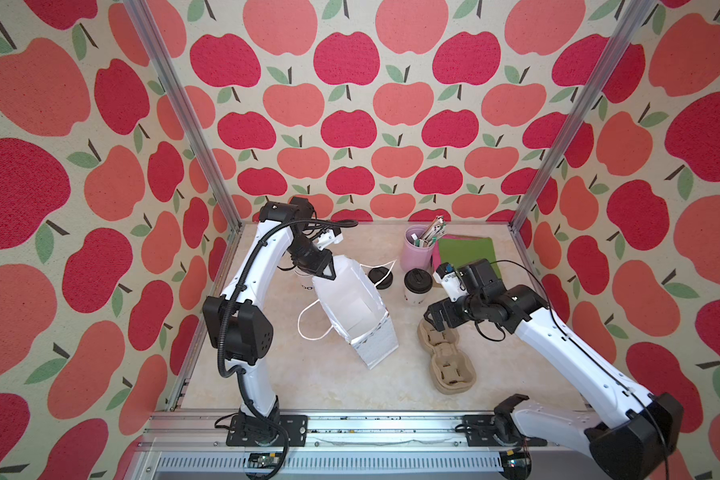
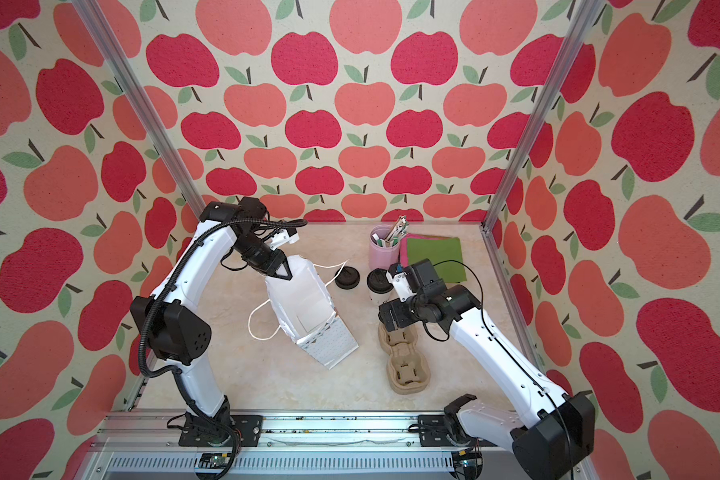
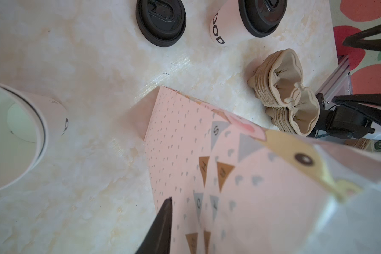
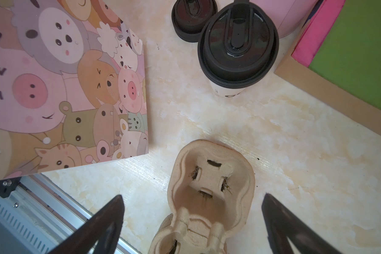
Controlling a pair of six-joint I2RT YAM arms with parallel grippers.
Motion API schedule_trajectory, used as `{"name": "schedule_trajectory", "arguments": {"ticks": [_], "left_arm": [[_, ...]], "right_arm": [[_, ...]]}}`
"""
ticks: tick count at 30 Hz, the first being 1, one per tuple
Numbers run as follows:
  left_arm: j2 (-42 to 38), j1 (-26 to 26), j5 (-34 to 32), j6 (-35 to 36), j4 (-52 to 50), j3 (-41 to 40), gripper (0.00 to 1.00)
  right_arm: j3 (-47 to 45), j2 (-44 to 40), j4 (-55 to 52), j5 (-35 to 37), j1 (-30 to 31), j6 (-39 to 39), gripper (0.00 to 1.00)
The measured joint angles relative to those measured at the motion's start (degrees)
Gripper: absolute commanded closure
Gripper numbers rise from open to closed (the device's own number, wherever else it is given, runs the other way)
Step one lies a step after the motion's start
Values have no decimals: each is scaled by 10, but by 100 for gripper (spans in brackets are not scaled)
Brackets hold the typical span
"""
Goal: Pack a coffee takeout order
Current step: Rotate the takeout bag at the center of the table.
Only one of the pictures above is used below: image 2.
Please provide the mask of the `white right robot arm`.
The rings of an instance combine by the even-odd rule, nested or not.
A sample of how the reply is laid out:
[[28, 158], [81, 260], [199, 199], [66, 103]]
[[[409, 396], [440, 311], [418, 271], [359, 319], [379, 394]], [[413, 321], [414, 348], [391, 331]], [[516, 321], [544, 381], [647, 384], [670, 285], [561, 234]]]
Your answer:
[[438, 433], [473, 457], [455, 465], [455, 478], [480, 474], [482, 442], [511, 452], [531, 479], [573, 477], [594, 450], [595, 408], [586, 394], [571, 395], [538, 370], [489, 319], [483, 297], [463, 285], [447, 286], [429, 260], [395, 264], [386, 277], [397, 297], [379, 308], [385, 329], [439, 326], [480, 363], [513, 406], [504, 411], [464, 394], [444, 408]]

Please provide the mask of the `cartoon animal gift bag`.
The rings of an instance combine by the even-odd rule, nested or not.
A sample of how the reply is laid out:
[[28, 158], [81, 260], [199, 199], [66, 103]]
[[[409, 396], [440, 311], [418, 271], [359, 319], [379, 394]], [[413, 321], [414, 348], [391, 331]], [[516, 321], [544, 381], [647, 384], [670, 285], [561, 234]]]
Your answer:
[[282, 330], [301, 350], [332, 369], [359, 348], [315, 264], [299, 255], [287, 258], [292, 278], [265, 279], [268, 302]]

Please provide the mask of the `white paper cup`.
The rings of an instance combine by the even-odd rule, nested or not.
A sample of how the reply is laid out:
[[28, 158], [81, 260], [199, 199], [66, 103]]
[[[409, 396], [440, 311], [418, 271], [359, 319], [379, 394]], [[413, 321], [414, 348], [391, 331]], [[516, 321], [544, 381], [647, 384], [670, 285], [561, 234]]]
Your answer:
[[392, 292], [382, 292], [378, 293], [373, 290], [369, 292], [370, 300], [374, 306], [380, 306], [383, 303], [386, 303], [392, 299]]

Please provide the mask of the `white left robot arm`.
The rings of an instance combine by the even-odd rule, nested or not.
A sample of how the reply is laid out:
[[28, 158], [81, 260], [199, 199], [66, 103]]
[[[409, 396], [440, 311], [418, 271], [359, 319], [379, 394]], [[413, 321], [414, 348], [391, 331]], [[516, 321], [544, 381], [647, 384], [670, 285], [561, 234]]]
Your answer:
[[214, 270], [230, 254], [239, 253], [246, 267], [289, 281], [293, 274], [279, 247], [295, 239], [306, 224], [304, 219], [271, 220], [263, 202], [253, 197], [233, 204], [211, 202], [168, 276], [150, 294], [132, 301], [141, 374], [147, 379], [171, 375], [186, 404], [181, 445], [237, 449], [243, 442], [210, 367], [211, 326], [197, 314]]

